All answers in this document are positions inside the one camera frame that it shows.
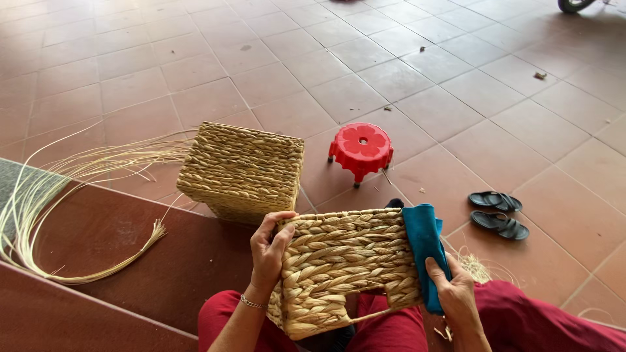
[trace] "motorcycle wheel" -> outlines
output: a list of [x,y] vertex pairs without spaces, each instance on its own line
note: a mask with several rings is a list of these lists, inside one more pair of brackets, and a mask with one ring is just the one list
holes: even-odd
[[558,0],[558,8],[564,13],[577,13],[592,2],[594,0]]

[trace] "woven basket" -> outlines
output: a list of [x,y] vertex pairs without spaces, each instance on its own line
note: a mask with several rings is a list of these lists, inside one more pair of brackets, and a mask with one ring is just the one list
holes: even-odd
[[295,209],[303,156],[302,139],[205,122],[177,187],[221,219],[260,224],[269,212]]
[[[400,208],[300,215],[267,316],[293,340],[422,303]],[[384,289],[389,308],[351,319],[346,296]]]

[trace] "dark sock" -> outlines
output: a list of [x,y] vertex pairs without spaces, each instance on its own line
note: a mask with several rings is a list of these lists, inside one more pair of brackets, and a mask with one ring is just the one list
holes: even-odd
[[400,198],[393,198],[385,208],[404,208],[404,203]]

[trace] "person's right hand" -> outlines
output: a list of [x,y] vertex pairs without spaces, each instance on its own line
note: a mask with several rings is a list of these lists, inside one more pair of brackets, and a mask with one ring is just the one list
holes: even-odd
[[[454,340],[464,340],[464,350],[491,351],[476,308],[474,279],[450,253],[446,253],[446,258],[452,281],[446,279],[446,274],[432,257],[426,258],[426,270],[437,286],[439,302],[446,313],[446,322],[454,333]],[[478,349],[466,349],[469,346]]]

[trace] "woven fiber texture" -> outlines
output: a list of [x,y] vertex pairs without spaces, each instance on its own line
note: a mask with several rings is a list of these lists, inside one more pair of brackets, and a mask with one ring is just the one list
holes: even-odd
[[[267,316],[293,340],[422,303],[400,208],[300,215]],[[357,319],[346,296],[383,289],[389,309]]]
[[302,139],[205,122],[177,187],[221,219],[260,224],[269,212],[295,209],[303,158]]

